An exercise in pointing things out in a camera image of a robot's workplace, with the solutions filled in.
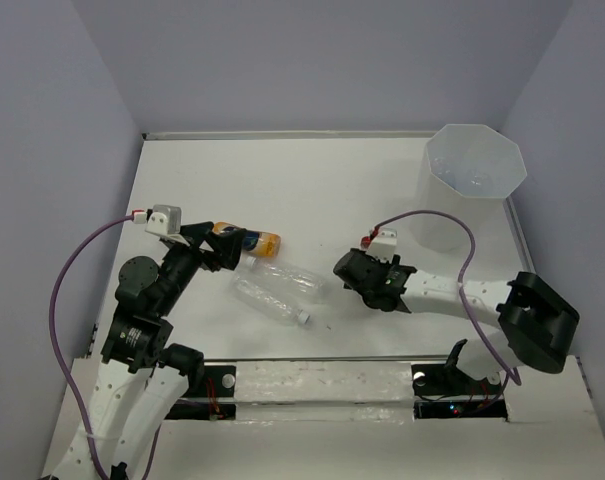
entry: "translucent plastic cup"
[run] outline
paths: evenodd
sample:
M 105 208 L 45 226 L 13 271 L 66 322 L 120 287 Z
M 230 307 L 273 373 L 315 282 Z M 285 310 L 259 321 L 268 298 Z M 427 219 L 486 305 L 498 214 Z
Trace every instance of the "translucent plastic cup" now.
M 424 149 L 417 208 L 455 215 L 476 233 L 526 178 L 518 146 L 486 125 L 446 125 Z M 413 217 L 419 244 L 447 251 L 468 244 L 459 225 L 442 217 Z

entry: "plastic bottle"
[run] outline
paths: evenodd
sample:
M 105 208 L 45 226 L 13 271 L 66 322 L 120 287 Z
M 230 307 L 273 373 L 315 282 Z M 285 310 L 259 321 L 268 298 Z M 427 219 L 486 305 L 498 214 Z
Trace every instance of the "plastic bottle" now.
M 267 287 L 310 303 L 321 303 L 326 294 L 324 277 L 290 263 L 245 257 L 243 267 Z
M 226 222 L 218 222 L 213 226 L 215 233 L 232 232 L 237 230 L 238 226 Z M 257 257 L 275 257 L 280 251 L 280 242 L 282 239 L 275 233 L 258 232 L 247 230 L 242 250 Z
M 236 298 L 282 324 L 305 325 L 311 317 L 292 298 L 274 293 L 243 275 L 233 280 L 231 289 Z

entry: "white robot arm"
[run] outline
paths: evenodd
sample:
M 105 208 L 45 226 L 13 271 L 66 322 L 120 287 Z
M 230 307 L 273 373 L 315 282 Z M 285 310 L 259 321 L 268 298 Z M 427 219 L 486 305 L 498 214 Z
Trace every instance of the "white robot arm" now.
M 368 307 L 469 320 L 455 278 L 400 265 L 395 230 L 382 228 L 363 240 L 363 249 L 351 249 L 333 272 Z M 498 330 L 487 338 L 495 354 L 479 338 L 454 348 L 451 360 L 457 370 L 481 380 L 503 370 L 499 356 L 509 369 L 528 365 L 547 373 L 562 371 L 579 315 L 543 280 L 520 272 L 510 281 L 465 281 L 463 287 L 470 314 Z
M 80 424 L 51 480 L 129 478 L 170 408 L 202 379 L 202 353 L 164 348 L 173 329 L 164 317 L 198 269 L 235 269 L 246 230 L 217 235 L 212 222 L 182 226 L 180 216 L 178 207 L 167 205 L 134 212 L 134 223 L 147 223 L 146 231 L 169 250 L 161 265 L 135 257 L 121 268 L 118 306 L 87 409 L 92 433 Z

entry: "white table surface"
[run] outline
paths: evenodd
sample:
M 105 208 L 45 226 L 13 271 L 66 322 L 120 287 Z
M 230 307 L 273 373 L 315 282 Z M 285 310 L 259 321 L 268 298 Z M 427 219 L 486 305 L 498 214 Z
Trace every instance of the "white table surface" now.
M 147 142 L 130 209 L 173 204 L 182 207 L 184 223 L 227 221 L 273 231 L 283 237 L 283 259 L 324 273 L 335 287 L 329 304 L 310 309 L 310 328 L 287 328 L 231 300 L 225 292 L 229 272 L 198 272 L 169 316 L 175 327 L 171 341 L 198 348 L 209 359 L 289 358 L 447 354 L 455 341 L 474 335 L 465 321 L 369 310 L 331 275 L 335 262 L 373 224 L 413 208 L 425 141 Z M 396 225 L 404 264 L 436 274 L 457 273 L 466 248 L 436 254 L 417 246 L 406 227 Z M 522 269 L 504 211 L 497 211 L 476 234 L 478 253 L 469 278 L 513 278 Z M 143 227 L 125 225 L 96 352 L 116 305 L 120 265 L 136 255 L 159 261 L 164 252 Z M 73 366 L 87 398 L 99 361 L 95 357 Z M 269 368 L 282 373 L 277 363 Z M 335 380 L 351 370 L 336 374 Z M 405 406 L 392 409 L 345 406 L 352 393 L 340 407 L 256 411 L 240 405 L 235 421 L 165 421 L 150 480 L 605 480 L 605 442 L 575 359 L 568 359 L 560 375 L 528 368 L 521 374 L 523 386 L 511 386 L 505 395 L 508 422 L 414 420 L 409 397 Z M 251 385 L 256 392 L 269 388 Z M 410 396 L 411 390 L 401 392 Z M 67 389 L 43 473 L 60 461 L 78 422 Z
M 343 290 L 337 260 L 377 222 L 414 208 L 427 138 L 178 140 L 146 142 L 129 209 L 178 205 L 183 224 L 226 221 L 282 236 L 280 258 L 325 275 L 326 305 L 308 306 L 308 328 L 286 327 L 234 300 L 232 273 L 199 271 L 168 319 L 171 342 L 206 358 L 282 358 L 448 354 L 475 335 L 467 321 L 382 313 Z M 396 222 L 402 263 L 455 276 L 467 254 L 417 245 Z M 476 232 L 469 279 L 512 279 L 522 262 L 509 216 L 499 209 Z M 116 306 L 117 273 L 129 258 L 162 259 L 166 248 L 143 227 L 124 226 L 99 318 L 99 352 Z

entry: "metal edge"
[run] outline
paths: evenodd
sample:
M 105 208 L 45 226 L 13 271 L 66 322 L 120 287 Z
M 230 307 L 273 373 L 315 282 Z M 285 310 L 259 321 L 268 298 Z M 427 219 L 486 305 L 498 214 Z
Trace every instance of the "metal edge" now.
M 531 273 L 535 273 L 533 258 L 531 257 L 531 252 L 529 252 L 529 247 L 526 243 L 526 238 L 524 237 L 524 232 L 522 231 L 520 219 L 518 218 L 517 211 L 515 210 L 515 204 L 513 203 L 512 197 L 507 198 L 506 202 L 504 202 L 504 211 L 506 212 L 509 226 L 511 227 L 511 233 L 515 238 L 515 244 L 518 248 L 520 261 L 526 270 Z
M 436 130 L 282 130 L 238 132 L 149 132 L 145 141 L 158 140 L 291 140 L 322 138 L 430 138 Z
M 584 382 L 584 387 L 586 388 L 586 393 L 589 394 L 589 398 L 593 401 L 593 391 L 591 390 L 591 385 L 589 384 L 589 379 L 586 376 L 586 372 L 584 371 L 584 365 L 582 365 L 582 358 L 579 355 L 575 356 L 575 361 L 578 364 L 578 368 L 580 369 L 580 374 L 582 375 L 582 381 Z
M 205 365 L 243 362 L 414 362 L 432 363 L 446 361 L 446 355 L 384 355 L 361 357 L 271 357 L 271 358 L 207 358 Z

